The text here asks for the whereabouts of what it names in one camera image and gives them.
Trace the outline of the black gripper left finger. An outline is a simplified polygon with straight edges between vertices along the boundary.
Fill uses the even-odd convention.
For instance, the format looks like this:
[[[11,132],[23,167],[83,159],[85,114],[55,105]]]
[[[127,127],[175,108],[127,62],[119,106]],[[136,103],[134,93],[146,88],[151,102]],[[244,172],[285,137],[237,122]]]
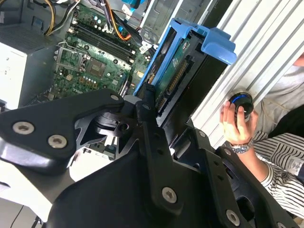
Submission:
[[[173,215],[183,203],[166,199],[164,174],[172,159],[164,130],[156,123],[155,88],[145,84],[135,103],[111,89],[100,89],[0,115],[0,158],[46,175],[64,173],[76,151],[106,136],[118,138],[115,158],[133,151],[148,166],[152,205]]]

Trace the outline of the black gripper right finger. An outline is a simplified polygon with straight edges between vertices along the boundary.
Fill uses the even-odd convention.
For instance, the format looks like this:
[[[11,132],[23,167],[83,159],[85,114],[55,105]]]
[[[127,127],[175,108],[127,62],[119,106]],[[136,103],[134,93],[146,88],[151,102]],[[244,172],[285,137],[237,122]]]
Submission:
[[[228,148],[214,150],[208,137],[187,122],[187,163],[200,168],[206,216],[213,228],[296,228],[298,225]]]

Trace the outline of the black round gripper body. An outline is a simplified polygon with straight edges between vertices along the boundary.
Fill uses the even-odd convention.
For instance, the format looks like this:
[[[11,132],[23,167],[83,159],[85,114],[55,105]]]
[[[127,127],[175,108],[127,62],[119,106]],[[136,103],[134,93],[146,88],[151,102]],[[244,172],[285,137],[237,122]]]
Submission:
[[[183,203],[179,215],[152,205],[148,166],[133,151],[65,189],[52,206],[47,227],[211,228],[204,201],[207,178],[198,166],[171,159],[164,191],[167,200]]]

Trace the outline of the person's left hand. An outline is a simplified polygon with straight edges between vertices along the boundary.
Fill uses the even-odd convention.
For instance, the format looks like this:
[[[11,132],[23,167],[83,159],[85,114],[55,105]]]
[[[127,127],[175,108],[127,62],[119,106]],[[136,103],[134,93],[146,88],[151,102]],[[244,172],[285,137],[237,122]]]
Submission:
[[[245,110],[242,106],[236,109],[234,103],[226,101],[220,112],[220,125],[225,139],[232,145],[248,144],[256,130],[258,113],[252,111],[245,120]]]

